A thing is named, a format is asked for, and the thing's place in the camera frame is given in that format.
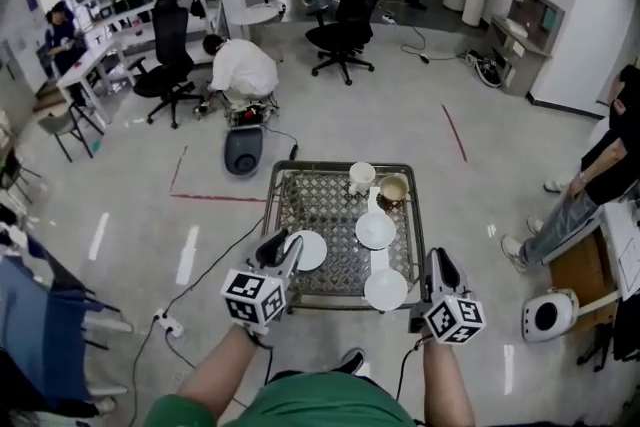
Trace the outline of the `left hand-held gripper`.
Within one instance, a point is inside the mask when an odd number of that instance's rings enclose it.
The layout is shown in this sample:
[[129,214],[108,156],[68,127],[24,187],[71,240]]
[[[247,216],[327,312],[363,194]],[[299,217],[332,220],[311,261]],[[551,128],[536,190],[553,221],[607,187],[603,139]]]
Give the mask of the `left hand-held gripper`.
[[302,236],[288,236],[287,228],[263,236],[255,258],[246,258],[239,268],[232,268],[222,286],[221,295],[232,321],[252,334],[267,334],[270,324],[287,307],[290,275],[296,271],[304,248]]

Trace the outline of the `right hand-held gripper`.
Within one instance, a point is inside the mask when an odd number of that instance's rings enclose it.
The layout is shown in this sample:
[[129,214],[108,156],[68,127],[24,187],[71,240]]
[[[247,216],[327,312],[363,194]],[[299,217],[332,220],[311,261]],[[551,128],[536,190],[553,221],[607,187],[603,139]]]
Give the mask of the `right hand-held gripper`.
[[466,275],[443,247],[429,250],[425,259],[425,290],[433,303],[416,304],[410,311],[409,332],[439,344],[466,344],[486,327],[482,304],[457,295],[467,294]]

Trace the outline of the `white plate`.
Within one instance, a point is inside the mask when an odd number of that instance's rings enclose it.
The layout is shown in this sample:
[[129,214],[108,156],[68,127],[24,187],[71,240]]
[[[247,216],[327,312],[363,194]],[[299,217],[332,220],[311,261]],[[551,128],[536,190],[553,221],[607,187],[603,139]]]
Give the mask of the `white plate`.
[[402,274],[386,268],[372,272],[364,285],[364,298],[374,309],[388,312],[398,309],[408,295]]
[[393,242],[396,226],[385,213],[369,212],[356,222],[355,234],[358,241],[366,248],[382,250]]
[[327,245],[324,238],[317,232],[300,230],[286,239],[284,250],[288,250],[297,237],[301,237],[303,243],[297,269],[299,271],[312,271],[318,268],[327,256]]

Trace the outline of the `person's right forearm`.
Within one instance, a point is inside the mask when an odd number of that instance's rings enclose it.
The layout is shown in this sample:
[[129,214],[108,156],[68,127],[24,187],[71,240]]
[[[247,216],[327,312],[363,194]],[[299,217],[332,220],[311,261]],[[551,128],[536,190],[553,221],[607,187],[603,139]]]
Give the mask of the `person's right forearm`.
[[424,418],[432,427],[476,427],[456,355],[450,345],[428,341],[423,350]]

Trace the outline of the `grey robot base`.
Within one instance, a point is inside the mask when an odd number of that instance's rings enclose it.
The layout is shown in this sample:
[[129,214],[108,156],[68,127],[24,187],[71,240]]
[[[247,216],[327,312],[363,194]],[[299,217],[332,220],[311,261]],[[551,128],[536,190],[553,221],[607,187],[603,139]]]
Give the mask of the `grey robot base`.
[[263,151],[263,136],[260,125],[234,127],[227,132],[224,164],[230,174],[248,176],[257,170]]

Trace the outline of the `person's left forearm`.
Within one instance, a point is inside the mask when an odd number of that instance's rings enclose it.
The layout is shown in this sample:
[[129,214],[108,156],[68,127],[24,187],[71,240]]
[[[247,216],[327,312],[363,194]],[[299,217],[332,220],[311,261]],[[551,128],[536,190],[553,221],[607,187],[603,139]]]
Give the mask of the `person's left forearm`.
[[177,395],[203,406],[219,420],[239,389],[257,351],[247,331],[233,325],[181,384]]

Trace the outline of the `glass lattice side table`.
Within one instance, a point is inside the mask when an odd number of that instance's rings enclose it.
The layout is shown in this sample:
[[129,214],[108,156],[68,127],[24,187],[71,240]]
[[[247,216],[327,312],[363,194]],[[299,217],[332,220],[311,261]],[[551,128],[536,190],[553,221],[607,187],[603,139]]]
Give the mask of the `glass lattice side table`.
[[[370,311],[364,298],[371,274],[370,251],[356,237],[356,222],[377,200],[366,193],[352,195],[349,162],[279,161],[272,169],[262,225],[264,234],[279,228],[290,233],[311,230],[326,242],[327,256],[315,270],[299,271],[291,279],[287,312]],[[407,164],[375,163],[377,178],[396,175],[409,188],[408,198],[387,212],[396,226],[388,249],[389,267],[408,285],[400,305],[409,309],[421,298],[421,263],[426,256],[417,185]]]

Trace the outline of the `angled red floor tape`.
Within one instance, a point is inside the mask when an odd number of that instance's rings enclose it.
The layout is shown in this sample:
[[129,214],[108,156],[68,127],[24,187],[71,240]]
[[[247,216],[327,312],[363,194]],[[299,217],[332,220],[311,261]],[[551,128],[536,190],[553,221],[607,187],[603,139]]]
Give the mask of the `angled red floor tape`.
[[237,177],[224,169],[220,153],[185,145],[175,164],[168,195],[172,199],[264,204],[267,189],[263,169],[258,175]]

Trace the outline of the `white round device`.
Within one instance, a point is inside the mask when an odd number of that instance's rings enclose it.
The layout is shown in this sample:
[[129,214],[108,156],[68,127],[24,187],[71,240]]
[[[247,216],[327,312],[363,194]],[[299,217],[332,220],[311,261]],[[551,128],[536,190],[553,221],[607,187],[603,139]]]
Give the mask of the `white round device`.
[[579,301],[571,289],[550,289],[523,305],[521,331],[527,343],[546,342],[564,335],[577,321]]

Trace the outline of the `brown bowl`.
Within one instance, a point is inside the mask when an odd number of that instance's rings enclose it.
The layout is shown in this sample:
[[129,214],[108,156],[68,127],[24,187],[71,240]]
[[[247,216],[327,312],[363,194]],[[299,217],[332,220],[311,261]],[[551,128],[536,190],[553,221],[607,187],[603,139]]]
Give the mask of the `brown bowl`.
[[378,205],[383,210],[389,210],[398,203],[403,202],[409,193],[409,187],[402,175],[393,174],[385,176],[379,182]]

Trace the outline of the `white mug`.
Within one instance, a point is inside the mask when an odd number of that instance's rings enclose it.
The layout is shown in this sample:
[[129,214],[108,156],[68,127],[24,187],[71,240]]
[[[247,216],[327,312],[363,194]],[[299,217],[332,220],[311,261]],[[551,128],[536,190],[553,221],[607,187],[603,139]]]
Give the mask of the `white mug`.
[[375,168],[367,162],[356,162],[349,169],[350,195],[365,194],[369,191],[376,178]]

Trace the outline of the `person's right shoe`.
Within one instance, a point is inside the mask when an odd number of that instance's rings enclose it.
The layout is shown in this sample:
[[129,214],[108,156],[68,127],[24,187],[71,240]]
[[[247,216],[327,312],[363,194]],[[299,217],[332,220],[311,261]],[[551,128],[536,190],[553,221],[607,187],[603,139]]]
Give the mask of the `person's right shoe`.
[[343,357],[339,370],[343,373],[356,375],[365,363],[365,352],[356,347],[349,350]]

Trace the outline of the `white power strip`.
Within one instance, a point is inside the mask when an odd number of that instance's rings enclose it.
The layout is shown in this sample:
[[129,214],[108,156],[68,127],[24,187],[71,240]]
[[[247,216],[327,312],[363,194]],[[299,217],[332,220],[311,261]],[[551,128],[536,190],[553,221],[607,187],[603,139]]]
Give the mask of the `white power strip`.
[[183,325],[165,309],[158,308],[153,315],[153,320],[173,338],[180,338],[184,334]]

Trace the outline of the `wooden cabinet with white top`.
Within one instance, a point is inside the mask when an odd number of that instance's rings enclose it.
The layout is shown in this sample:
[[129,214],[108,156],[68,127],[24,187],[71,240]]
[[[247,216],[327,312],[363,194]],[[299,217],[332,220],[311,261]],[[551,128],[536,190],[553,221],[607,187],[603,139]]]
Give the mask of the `wooden cabinet with white top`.
[[571,332],[585,332],[614,319],[618,301],[640,292],[640,205],[611,202],[572,233],[543,263],[552,285],[578,299]]

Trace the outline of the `straight red floor tape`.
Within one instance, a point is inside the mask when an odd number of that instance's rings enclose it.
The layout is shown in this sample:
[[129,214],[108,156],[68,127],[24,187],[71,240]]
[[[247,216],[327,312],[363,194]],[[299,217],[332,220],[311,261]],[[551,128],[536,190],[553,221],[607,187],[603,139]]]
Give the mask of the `straight red floor tape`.
[[454,120],[453,120],[449,110],[447,109],[447,107],[444,104],[441,104],[441,108],[442,108],[442,110],[444,112],[444,115],[446,116],[446,119],[448,121],[449,127],[450,127],[451,132],[453,134],[453,137],[454,137],[454,139],[456,141],[456,145],[457,145],[457,147],[458,147],[458,149],[460,151],[461,158],[465,163],[468,163],[468,157],[467,157],[464,145],[462,143],[462,140],[460,138],[459,132],[458,132],[458,130],[456,128],[456,125],[454,123]]

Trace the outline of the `disassembled robot part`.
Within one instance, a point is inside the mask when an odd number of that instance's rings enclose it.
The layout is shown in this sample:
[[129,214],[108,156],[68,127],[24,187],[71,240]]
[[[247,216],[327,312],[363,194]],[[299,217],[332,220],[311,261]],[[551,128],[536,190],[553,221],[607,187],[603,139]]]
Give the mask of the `disassembled robot part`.
[[278,112],[279,105],[269,96],[232,102],[225,110],[225,118],[229,127],[264,125]]

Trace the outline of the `person's green shirt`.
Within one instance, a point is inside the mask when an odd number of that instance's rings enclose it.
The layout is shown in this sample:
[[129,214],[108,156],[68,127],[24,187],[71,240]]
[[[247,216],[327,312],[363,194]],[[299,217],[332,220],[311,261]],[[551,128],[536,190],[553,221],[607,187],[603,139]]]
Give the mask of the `person's green shirt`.
[[384,389],[341,372],[275,379],[234,420],[220,426],[203,405],[178,395],[160,398],[144,427],[416,427]]

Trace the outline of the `black swivel chair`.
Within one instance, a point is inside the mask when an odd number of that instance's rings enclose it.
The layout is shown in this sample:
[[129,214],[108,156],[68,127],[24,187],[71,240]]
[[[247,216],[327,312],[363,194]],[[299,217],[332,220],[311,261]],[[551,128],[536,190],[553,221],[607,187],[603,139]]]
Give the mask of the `black swivel chair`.
[[593,369],[595,373],[600,372],[605,367],[609,349],[616,361],[640,362],[640,293],[618,304],[612,322],[596,326],[593,343],[577,358],[576,364],[582,366],[600,353],[601,360]]

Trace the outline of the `blue cloth cover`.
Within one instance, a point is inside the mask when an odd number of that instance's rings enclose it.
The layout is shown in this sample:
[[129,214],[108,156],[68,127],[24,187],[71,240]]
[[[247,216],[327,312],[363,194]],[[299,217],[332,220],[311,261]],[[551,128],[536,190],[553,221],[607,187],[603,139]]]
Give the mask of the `blue cloth cover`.
[[51,406],[91,399],[82,325],[102,307],[85,298],[80,286],[37,282],[20,256],[0,259],[0,348]]

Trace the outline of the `round white table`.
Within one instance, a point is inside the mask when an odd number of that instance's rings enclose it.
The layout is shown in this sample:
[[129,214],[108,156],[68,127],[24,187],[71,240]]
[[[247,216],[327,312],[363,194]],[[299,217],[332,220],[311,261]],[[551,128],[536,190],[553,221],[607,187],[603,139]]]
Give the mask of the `round white table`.
[[274,3],[262,3],[246,7],[230,17],[230,23],[238,27],[244,39],[263,50],[276,63],[284,61],[280,38],[275,25],[282,21],[283,12]]

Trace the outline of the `black mesh office chair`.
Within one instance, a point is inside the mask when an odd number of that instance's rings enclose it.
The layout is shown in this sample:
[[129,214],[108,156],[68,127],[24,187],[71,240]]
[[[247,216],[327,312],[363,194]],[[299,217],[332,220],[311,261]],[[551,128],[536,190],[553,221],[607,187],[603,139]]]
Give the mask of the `black mesh office chair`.
[[135,59],[128,69],[137,69],[140,75],[135,80],[133,92],[142,98],[159,98],[161,102],[147,115],[146,122],[152,124],[154,115],[170,108],[171,128],[177,129],[176,107],[179,102],[205,101],[201,94],[192,94],[195,84],[188,80],[195,63],[186,50],[189,10],[179,5],[178,0],[157,0],[151,10],[154,30],[155,56],[158,65],[146,70],[144,56]]

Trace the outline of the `grey chair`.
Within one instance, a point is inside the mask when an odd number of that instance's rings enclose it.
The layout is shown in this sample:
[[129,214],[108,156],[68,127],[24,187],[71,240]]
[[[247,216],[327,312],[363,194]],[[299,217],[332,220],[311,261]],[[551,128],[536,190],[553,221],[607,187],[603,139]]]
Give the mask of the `grey chair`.
[[93,128],[100,136],[104,135],[103,130],[95,123],[92,113],[87,109],[78,106],[76,103],[68,105],[67,109],[60,115],[54,116],[49,113],[46,117],[40,119],[37,124],[48,134],[55,138],[66,159],[72,162],[67,148],[63,144],[61,137],[71,135],[75,140],[79,141],[90,158],[94,156],[94,151],[90,148],[87,139],[82,130],[81,123]]

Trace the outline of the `white desk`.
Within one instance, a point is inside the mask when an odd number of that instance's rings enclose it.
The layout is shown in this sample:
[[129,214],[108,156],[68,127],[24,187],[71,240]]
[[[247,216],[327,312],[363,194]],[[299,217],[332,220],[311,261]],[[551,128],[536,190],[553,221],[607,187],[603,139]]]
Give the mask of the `white desk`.
[[95,113],[103,125],[112,123],[112,116],[106,110],[104,104],[94,92],[93,88],[89,84],[88,76],[92,70],[96,69],[99,74],[101,83],[105,87],[109,87],[112,83],[107,72],[102,64],[103,59],[108,55],[115,52],[120,65],[123,67],[123,77],[129,82],[130,86],[134,85],[134,76],[129,70],[129,62],[124,55],[122,45],[117,38],[111,38],[97,46],[89,48],[64,75],[61,75],[56,86],[68,105],[73,103],[71,94],[68,89],[74,84],[79,84],[82,87],[85,95],[88,97],[89,102],[93,105]]

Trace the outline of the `black folding chair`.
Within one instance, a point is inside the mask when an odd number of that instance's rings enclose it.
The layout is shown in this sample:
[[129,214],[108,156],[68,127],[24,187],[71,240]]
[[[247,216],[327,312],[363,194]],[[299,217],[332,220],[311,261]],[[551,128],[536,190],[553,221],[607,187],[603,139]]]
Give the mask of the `black folding chair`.
[[4,161],[0,164],[0,190],[5,191],[12,200],[17,201],[17,198],[11,193],[11,190],[16,188],[22,194],[24,200],[28,204],[32,204],[32,199],[19,183],[19,181],[22,181],[26,185],[29,184],[24,177],[25,173],[40,180],[43,179],[39,173],[32,171],[21,163],[14,148],[10,149],[6,154]]

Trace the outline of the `grey wall cabinet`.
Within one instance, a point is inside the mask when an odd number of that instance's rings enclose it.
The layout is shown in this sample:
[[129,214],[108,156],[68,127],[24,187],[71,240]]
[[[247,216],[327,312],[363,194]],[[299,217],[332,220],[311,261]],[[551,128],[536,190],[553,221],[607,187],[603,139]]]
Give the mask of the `grey wall cabinet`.
[[486,43],[496,59],[501,88],[525,97],[551,59],[565,11],[550,0],[511,0],[506,16],[494,16]]

